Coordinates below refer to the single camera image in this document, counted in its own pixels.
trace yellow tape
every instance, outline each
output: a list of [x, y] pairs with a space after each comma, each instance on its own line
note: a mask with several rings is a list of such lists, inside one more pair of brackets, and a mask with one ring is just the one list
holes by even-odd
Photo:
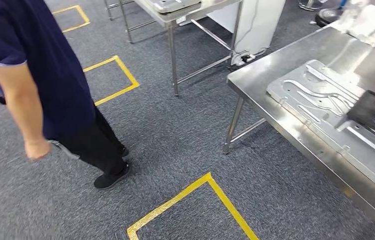
[[154, 218], [162, 214], [165, 210], [169, 209], [171, 206], [182, 200], [184, 197], [192, 193], [194, 190], [199, 188], [205, 183], [209, 183], [214, 190], [214, 192], [217, 194], [217, 196], [220, 198], [220, 200], [223, 202], [223, 204], [226, 206], [227, 210], [231, 213], [231, 215], [234, 217], [236, 222], [240, 225], [240, 227], [245, 232], [246, 236], [250, 240], [259, 240], [259, 238], [255, 235], [255, 233], [252, 231], [250, 226], [245, 222], [244, 218], [239, 214], [239, 212], [236, 210], [235, 206], [230, 202], [229, 198], [225, 195], [223, 190], [217, 185], [216, 181], [212, 178], [211, 172], [205, 174], [195, 182], [193, 182], [191, 185], [186, 187], [183, 191], [181, 191], [179, 194], [177, 194], [175, 197], [167, 201], [166, 203], [162, 204], [161, 206], [155, 208], [153, 211], [148, 213], [146, 216], [142, 217], [139, 221], [137, 221], [135, 224], [131, 225], [129, 228], [127, 228], [127, 235], [130, 240], [139, 240], [138, 235], [136, 232], [145, 226], [147, 223], [152, 221]]
[[109, 63], [111, 63], [113, 61], [117, 62], [118, 66], [123, 71], [123, 73], [125, 74], [125, 76], [130, 80], [131, 85], [128, 86], [128, 87], [126, 87], [126, 88], [124, 88], [123, 90], [120, 90], [120, 91], [118, 91], [118, 92], [116, 92], [114, 94], [111, 94], [111, 95], [109, 95], [109, 96], [107, 96], [107, 97], [105, 97], [105, 98], [103, 98], [103, 99], [95, 102], [96, 106], [99, 106], [99, 105], [101, 105], [103, 103], [106, 103], [106, 102], [108, 102], [111, 99], [114, 99], [114, 98], [116, 98], [116, 97], [118, 97], [118, 96], [120, 96], [120, 95], [122, 95], [124, 93], [127, 93], [130, 90], [133, 90], [133, 89], [139, 87], [138, 81], [136, 81], [135, 77], [132, 75], [132, 73], [129, 71], [129, 69], [126, 67], [126, 65], [123, 63], [123, 61], [121, 61], [121, 59], [117, 55], [111, 57], [110, 59], [102, 61], [100, 63], [97, 63], [97, 64], [95, 64], [93, 66], [86, 67], [85, 69], [83, 69], [83, 72], [86, 73], [86, 72], [88, 72], [90, 70], [93, 70], [93, 69], [98, 68], [98, 67], [100, 67], [102, 65], [105, 65], [105, 64], [109, 64]]
[[238, 210], [236, 210], [235, 206], [233, 206], [233, 204], [230, 202], [229, 198], [225, 195], [223, 190], [219, 187], [219, 185], [217, 185], [216, 181], [211, 178], [208, 181], [208, 183], [211, 185], [211, 188], [214, 189], [214, 192], [226, 206], [227, 210], [231, 213], [231, 215], [234, 217], [239, 226], [243, 229], [248, 238], [251, 240], [259, 240], [259, 238], [257, 237], [257, 235], [255, 235], [255, 233], [250, 228], [248, 223], [244, 220], [244, 218], [241, 216]]
[[70, 6], [70, 7], [58, 10], [58, 11], [54, 11], [54, 12], [52, 12], [52, 14], [59, 14], [59, 13], [62, 13], [62, 12], [65, 12], [65, 11], [68, 11], [68, 10], [71, 10], [71, 9], [76, 9], [77, 10], [78, 14], [80, 14], [80, 16], [83, 19], [84, 23], [80, 24], [78, 26], [74, 26], [74, 27], [70, 27], [68, 29], [65, 29], [65, 30], [62, 31], [63, 33], [66, 33], [66, 32], [69, 32], [69, 31], [73, 31], [74, 29], [79, 29], [79, 28], [84, 27], [84, 26], [86, 26], [86, 25], [88, 25], [88, 24], [91, 23], [91, 21], [89, 20], [88, 16], [82, 10], [82, 8], [80, 7], [80, 5], [74, 5], [74, 6]]

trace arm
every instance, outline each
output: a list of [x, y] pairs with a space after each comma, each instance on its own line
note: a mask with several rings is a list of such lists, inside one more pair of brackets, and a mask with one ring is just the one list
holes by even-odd
[[24, 138], [28, 157], [43, 157], [50, 151], [50, 145], [43, 136], [42, 105], [27, 64], [0, 66], [0, 86], [6, 105]]

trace black shoe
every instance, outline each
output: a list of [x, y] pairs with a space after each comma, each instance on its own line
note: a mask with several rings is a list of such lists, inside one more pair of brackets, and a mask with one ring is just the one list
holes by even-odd
[[119, 174], [117, 174], [117, 175], [102, 174], [101, 176], [96, 178], [93, 185], [97, 189], [109, 189], [112, 186], [114, 186], [116, 183], [118, 183], [119, 181], [126, 178], [127, 175], [129, 174], [129, 172], [130, 172], [130, 166], [129, 166], [129, 164], [126, 163], [125, 168]]
[[122, 156], [122, 157], [126, 157], [127, 155], [129, 155], [129, 153], [130, 153], [129, 149], [128, 149], [127, 147], [124, 147], [124, 148], [122, 149], [122, 154], [121, 154], [121, 156]]
[[319, 27], [323, 28], [341, 18], [342, 13], [341, 9], [325, 8], [315, 15], [315, 22]]

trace stainless steel table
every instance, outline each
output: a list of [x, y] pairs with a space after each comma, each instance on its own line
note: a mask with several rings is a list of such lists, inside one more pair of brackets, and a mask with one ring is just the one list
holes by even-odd
[[375, 220], [375, 184], [266, 92], [272, 81], [313, 59], [340, 74], [355, 76], [359, 87], [375, 91], [375, 48], [334, 28], [323, 28], [228, 75], [228, 85], [239, 99], [224, 151], [229, 151], [239, 114], [247, 102], [263, 117], [258, 123], [269, 122]]
[[[130, 43], [133, 43], [132, 35], [131, 35], [132, 31], [142, 28], [154, 22], [159, 23], [168, 31], [168, 46], [169, 46], [170, 56], [171, 56], [172, 84], [174, 87], [175, 96], [179, 95], [178, 84], [181, 84], [182, 82], [232, 58], [232, 55], [233, 55], [232, 50], [234, 49], [234, 45], [235, 45], [236, 32], [238, 31], [239, 19], [240, 19], [240, 14], [241, 14], [241, 9], [242, 9], [242, 3], [243, 3], [242, 0], [202, 0], [201, 3], [195, 4], [195, 5], [192, 5], [192, 6], [189, 6], [189, 7], [174, 11], [174, 12], [170, 12], [167, 14], [160, 14], [157, 11], [155, 11], [151, 0], [134, 0], [145, 12], [147, 12], [153, 18], [153, 20], [151, 21], [142, 23], [134, 27], [129, 27], [129, 23], [128, 23], [128, 20], [124, 11], [123, 0], [118, 0], [118, 1], [119, 1], [119, 6], [121, 8], [121, 12], [124, 18], [124, 24], [126, 27], [128, 41]], [[222, 9], [226, 6], [229, 6], [235, 3], [239, 3], [239, 7], [237, 10], [237, 18], [236, 18], [235, 27], [234, 27], [234, 33], [233, 33], [232, 40], [231, 40], [231, 46], [229, 46], [223, 40], [221, 40], [218, 36], [213, 34], [211, 31], [209, 31], [205, 27], [201, 26], [196, 20], [205, 17], [207, 14], [215, 10]], [[174, 28], [178, 24], [186, 23], [189, 21], [194, 23], [201, 30], [203, 30], [208, 35], [210, 35], [214, 40], [216, 40], [218, 43], [223, 45], [223, 47], [229, 50], [229, 54], [228, 56], [225, 56], [222, 59], [217, 60], [208, 66], [205, 66], [185, 77], [178, 79], [177, 65], [176, 65], [176, 49], [175, 49], [175, 43], [174, 43]]]

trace black pants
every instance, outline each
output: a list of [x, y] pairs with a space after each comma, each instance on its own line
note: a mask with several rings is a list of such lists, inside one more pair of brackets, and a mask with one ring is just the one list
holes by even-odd
[[126, 166], [122, 159], [124, 145], [96, 107], [95, 114], [96, 118], [91, 126], [57, 141], [72, 154], [78, 155], [83, 162], [97, 167], [106, 175], [119, 174]]

